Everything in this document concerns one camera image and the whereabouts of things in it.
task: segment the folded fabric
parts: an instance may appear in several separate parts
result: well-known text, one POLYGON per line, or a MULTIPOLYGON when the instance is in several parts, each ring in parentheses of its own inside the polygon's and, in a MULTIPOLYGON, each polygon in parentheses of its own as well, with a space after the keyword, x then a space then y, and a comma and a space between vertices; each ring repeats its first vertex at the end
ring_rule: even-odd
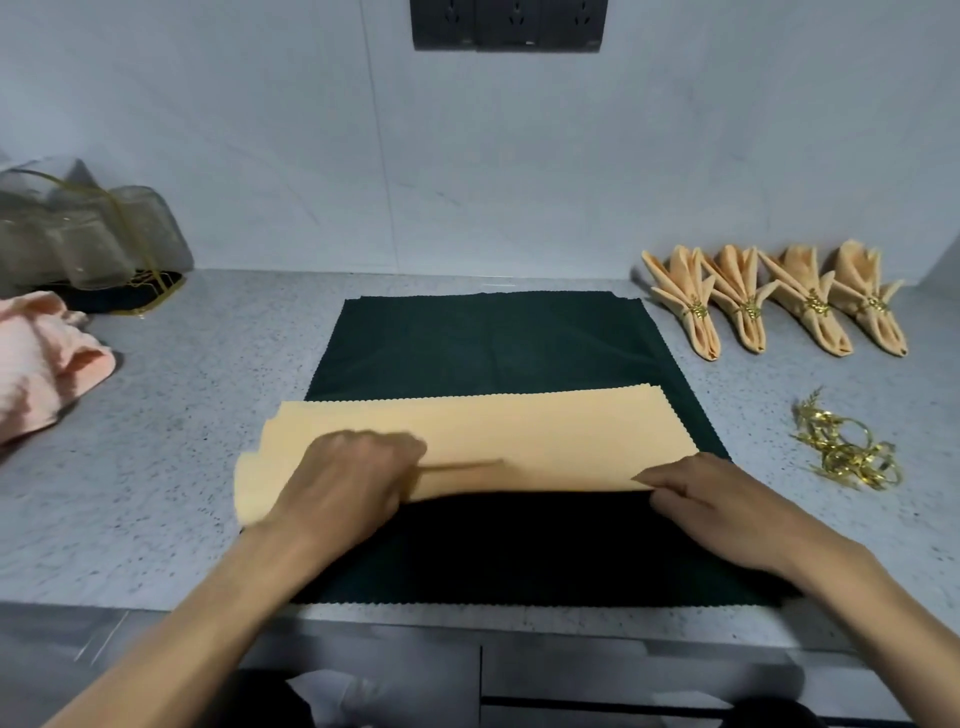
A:
POLYGON ((710 297, 730 317, 740 343, 753 353, 762 353, 767 348, 767 334, 760 307, 780 282, 773 280, 757 289, 756 258, 756 248, 740 250, 725 245, 715 261, 704 256, 704 265, 716 277, 710 297))
POLYGON ((0 443, 57 421, 113 372, 113 353, 49 291, 0 301, 0 443))
POLYGON ((673 249, 669 269, 646 251, 642 254, 650 274, 657 281, 654 294, 680 319, 693 350, 707 361, 720 356, 720 339, 707 310, 715 276, 704 279, 704 254, 683 245, 673 249))
POLYGON ((771 298, 793 314, 824 351, 834 356, 853 353, 853 344, 827 303, 833 271, 819 275, 817 249, 791 245, 778 260, 763 251, 758 255, 770 275, 780 283, 771 298))
POLYGON ((464 493, 647 490, 634 476, 697 452, 649 384, 527 395, 284 402, 234 471, 237 520, 267 516, 314 438, 412 432, 427 444, 405 500, 464 493))
POLYGON ((852 316, 885 352, 906 356, 906 337, 890 310, 890 299, 903 281, 880 283, 880 251, 848 240, 837 251, 834 273, 830 303, 852 316))

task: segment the forearm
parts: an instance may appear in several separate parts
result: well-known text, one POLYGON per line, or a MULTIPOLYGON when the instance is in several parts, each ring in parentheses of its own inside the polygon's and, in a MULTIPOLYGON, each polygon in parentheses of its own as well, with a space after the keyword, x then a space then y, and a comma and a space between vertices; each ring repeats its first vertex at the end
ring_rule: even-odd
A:
POLYGON ((259 532, 245 533, 177 609, 47 728, 192 725, 301 581, 289 554, 259 532))
POLYGON ((916 723, 960 725, 960 638, 865 549, 842 566, 811 571, 804 590, 844 626, 916 723))

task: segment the dark green napkin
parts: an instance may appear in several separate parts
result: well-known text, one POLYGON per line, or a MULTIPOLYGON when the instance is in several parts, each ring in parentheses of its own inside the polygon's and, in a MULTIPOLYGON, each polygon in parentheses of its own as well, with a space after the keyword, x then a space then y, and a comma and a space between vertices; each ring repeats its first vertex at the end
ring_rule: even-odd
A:
MULTIPOLYGON (((662 387, 698 448, 728 457, 643 303, 606 292, 347 301, 306 399, 642 383, 662 387)), ((295 601, 715 606, 788 594, 701 549, 646 493, 482 494, 404 506, 295 601)))

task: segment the folded napkin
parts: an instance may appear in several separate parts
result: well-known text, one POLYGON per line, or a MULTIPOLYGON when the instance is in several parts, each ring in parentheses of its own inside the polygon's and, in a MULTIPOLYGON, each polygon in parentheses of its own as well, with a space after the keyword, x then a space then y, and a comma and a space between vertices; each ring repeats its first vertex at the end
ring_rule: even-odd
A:
POLYGON ((880 251, 848 240, 837 251, 834 273, 830 303, 852 316, 885 352, 906 356, 906 337, 889 305, 903 281, 880 284, 880 251))
POLYGON ((0 444, 52 425, 113 372, 113 353, 49 291, 0 301, 0 444))
POLYGON ((780 283, 771 298, 793 314, 824 351, 834 356, 853 353, 853 344, 827 303, 833 271, 819 276, 817 249, 791 245, 778 260, 764 252, 758 255, 770 275, 780 283))
POLYGON ((693 350, 707 361, 720 356, 720 339, 707 310, 716 276, 704 279, 704 254, 683 245, 673 249, 669 269, 643 251, 643 262, 657 281, 652 290, 684 325, 693 350))
POLYGON ((767 334, 760 318, 760 307, 780 285, 776 280, 756 287, 756 248, 740 250, 725 245, 715 261, 704 257, 704 265, 716 276, 711 298, 736 327, 736 335, 749 351, 762 353, 767 334))

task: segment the fabric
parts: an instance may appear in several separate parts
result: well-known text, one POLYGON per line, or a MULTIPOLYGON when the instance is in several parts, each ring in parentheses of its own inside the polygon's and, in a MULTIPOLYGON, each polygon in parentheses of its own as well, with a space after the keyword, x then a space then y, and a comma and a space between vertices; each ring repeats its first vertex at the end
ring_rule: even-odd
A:
POLYGON ((786 308, 813 336, 825 352, 834 356, 853 353, 853 344, 827 303, 833 285, 833 271, 820 276, 817 249, 791 245, 774 260, 759 253, 770 275, 780 282, 771 298, 786 308))
POLYGON ((707 303, 716 276, 704 279, 704 254, 678 245, 670 256, 669 269, 652 255, 643 252, 643 262, 657 281, 654 295, 680 319, 690 346, 707 361, 720 356, 720 337, 710 319, 707 303))
POLYGON ((780 282, 773 280, 757 288, 756 261, 756 248, 743 251, 735 245, 725 245, 715 261, 704 257, 704 265, 716 276, 711 298, 730 317, 744 348, 763 353, 767 348, 767 334, 760 307, 780 282))
POLYGON ((906 356, 906 337, 890 310, 902 280, 881 283, 880 251, 848 240, 840 246, 830 288, 830 303, 851 316, 885 352, 906 356))
MULTIPOLYGON (((642 383, 662 388, 698 449, 728 456, 643 303, 606 292, 348 301, 306 398, 642 383)), ((696 546, 653 512, 647 493, 537 493, 403 506, 295 601, 774 605, 794 593, 696 546)))
POLYGON ((532 395, 284 402, 234 472, 237 520, 266 518, 310 443, 343 429, 412 432, 427 444, 405 500, 463 493, 635 491, 640 471, 697 451, 649 384, 532 395))
POLYGON ((113 372, 113 353, 80 331, 86 317, 50 292, 0 301, 0 444, 52 425, 113 372))

